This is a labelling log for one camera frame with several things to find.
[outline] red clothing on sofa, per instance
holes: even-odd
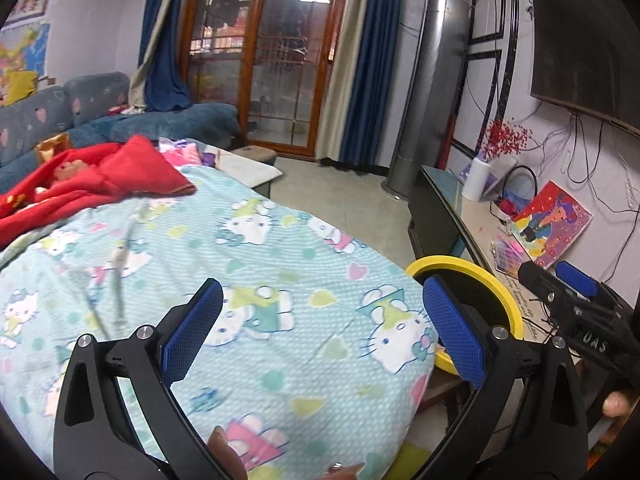
[[[56,169],[75,160],[82,160],[88,167],[54,184]],[[47,190],[36,193],[37,187]],[[177,195],[195,189],[140,135],[131,137],[124,146],[109,142],[68,150],[40,166],[9,193],[0,195],[0,249],[27,231],[82,209],[118,202],[134,193]]]

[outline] bed sheet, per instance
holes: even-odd
[[[336,463],[383,476],[433,369],[421,288],[321,219],[211,168],[183,198],[132,198],[18,238],[0,254],[0,400],[52,464],[54,414],[79,335],[124,338],[208,277],[225,303],[172,391],[206,439],[223,426],[252,480]],[[147,452],[161,453],[122,390]]]

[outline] beige curtain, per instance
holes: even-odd
[[[346,0],[334,68],[318,126],[317,160],[325,157],[338,160],[340,156],[366,11],[367,0]]]
[[[162,29],[162,24],[164,23],[164,19],[166,17],[167,11],[169,10],[169,5],[171,4],[171,0],[162,0],[160,4],[160,9],[158,10],[158,17],[156,18],[156,22],[154,23],[154,28],[151,31],[151,38],[149,39],[149,45],[146,48],[145,57],[142,61],[142,65],[138,67],[136,73],[131,78],[131,83],[129,86],[129,105],[132,107],[145,108],[145,82],[146,82],[146,74],[148,73],[149,66],[151,65],[151,60],[153,59],[154,52],[156,51],[156,46],[158,45],[158,39],[160,38],[160,30]]]

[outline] metal screw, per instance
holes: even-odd
[[[509,337],[508,330],[503,326],[494,326],[491,330],[491,333],[496,339],[504,341]]]
[[[92,338],[91,338],[91,335],[90,335],[90,334],[84,334],[84,335],[81,335],[81,336],[78,338],[78,346],[79,346],[80,348],[84,348],[85,346],[89,346],[89,343],[91,342],[91,339],[92,339]]]
[[[564,339],[562,339],[559,335],[553,336],[551,339],[551,342],[554,344],[556,348],[562,349],[566,346]]]
[[[149,339],[154,332],[154,328],[149,325],[141,326],[136,330],[136,337],[138,339]]]

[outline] hand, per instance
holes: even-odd
[[[220,461],[223,467],[229,472],[234,480],[247,480],[246,470],[242,465],[242,460],[238,454],[228,444],[225,430],[216,426],[207,441],[207,447]],[[343,467],[338,471],[329,471],[322,480],[357,480],[356,473],[362,469],[364,464]]]
[[[609,418],[616,418],[617,420],[609,428],[609,431],[604,433],[600,437],[600,441],[603,444],[610,445],[614,439],[620,433],[622,426],[625,425],[629,415],[633,412],[636,404],[638,403],[638,394],[631,390],[624,392],[613,392],[604,401],[602,407],[602,413]]]

